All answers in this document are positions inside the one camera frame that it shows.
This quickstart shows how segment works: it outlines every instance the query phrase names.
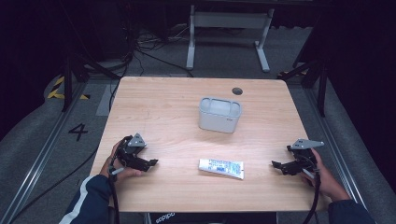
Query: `plastic container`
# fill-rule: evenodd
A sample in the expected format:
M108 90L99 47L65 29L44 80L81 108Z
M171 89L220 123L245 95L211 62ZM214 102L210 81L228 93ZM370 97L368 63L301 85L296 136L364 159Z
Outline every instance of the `plastic container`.
M202 129L233 133L242 113L242 106L226 99L204 97L199 105L199 127Z

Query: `person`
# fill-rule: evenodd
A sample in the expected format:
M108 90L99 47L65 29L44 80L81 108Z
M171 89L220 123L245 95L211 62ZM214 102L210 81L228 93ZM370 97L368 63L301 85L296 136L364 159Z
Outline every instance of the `person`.
M337 180L332 176L332 173L323 164L320 155L313 148L311 149L317 159L317 167L320 173L320 188L319 191L328 196L332 202L329 204L329 223L331 224L375 224L375 221L367 212L367 210L358 203L353 201L344 187L342 187ZM302 180L308 184L311 181L312 186L315 186L315 179L311 178L305 173L301 173Z
M113 157L117 143L111 152L110 157L106 160L99 175L87 177L79 191L76 193L74 199L69 204L66 213L61 220L61 224L68 223L95 223L100 224L109 223L108 219L108 203L111 196L111 189L108 182L108 165ZM323 164L320 155L312 149L316 159L317 167L320 171L320 192L331 198L332 202L329 204L329 223L331 224L375 224L375 221L367 212L367 210L358 203L355 203L347 191L335 180L332 173ZM122 165L118 160L115 161L115 168L120 168ZM141 171L132 168L125 168L121 173L117 174L116 185L122 180L142 175ZM311 181L315 186L315 179L301 173L302 180L308 183Z
M111 196L111 188L108 180L108 165L119 143L113 147L111 155L107 158L99 175L89 176L82 182L79 191L67 207L66 213L60 222L61 224L109 223L108 203ZM116 169L122 167L119 160L114 161L114 167ZM126 178L141 175L141 171L125 167L122 172L117 174L116 186Z

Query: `white tube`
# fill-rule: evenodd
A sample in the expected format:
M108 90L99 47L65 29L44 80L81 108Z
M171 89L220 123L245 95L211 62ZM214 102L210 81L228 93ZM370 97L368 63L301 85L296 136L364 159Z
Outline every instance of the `white tube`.
M220 175L229 175L239 179L244 178L244 163L242 161L200 159L199 169Z

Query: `wooden table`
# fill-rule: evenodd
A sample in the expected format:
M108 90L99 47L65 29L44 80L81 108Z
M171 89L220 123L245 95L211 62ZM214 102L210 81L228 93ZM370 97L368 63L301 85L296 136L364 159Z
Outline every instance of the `wooden table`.
M233 94L234 87L243 94ZM199 128L199 103L205 96L241 104L234 133ZM299 176L282 175L271 164L294 161L286 146L307 137L284 81L124 77L91 175L99 173L118 141L135 133L148 144L139 157L159 161L142 176L118 186L121 211L307 211L311 207L313 188ZM199 159L243 161L245 179L200 171ZM320 197L318 209L329 202Z

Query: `hand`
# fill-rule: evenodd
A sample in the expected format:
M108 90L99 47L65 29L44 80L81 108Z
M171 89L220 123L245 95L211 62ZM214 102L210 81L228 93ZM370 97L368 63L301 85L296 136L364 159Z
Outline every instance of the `hand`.
M332 202L337 202L341 200L350 199L347 191L342 187L337 180L332 176L332 173L324 166L323 161L320 155L312 148L312 153L314 153L315 158L317 159L317 167L320 172L320 192L324 195L330 197ZM315 179L309 177L305 173L301 173L302 180L307 183L306 180L310 180L311 183L315 186Z
M114 147L113 150L111 151L110 157L107 158L105 164L102 167L102 170L100 171L99 175L104 175L108 178L108 165L111 162L111 158L113 158L114 153L116 153L117 147L119 146L120 142L118 142ZM114 168L119 169L123 167L123 165L120 163L119 159L116 159L114 161ZM132 177L132 176L139 176L142 175L142 172L139 170L132 169L131 167L125 167L124 170L120 173L117 174L117 183L122 182L122 180Z

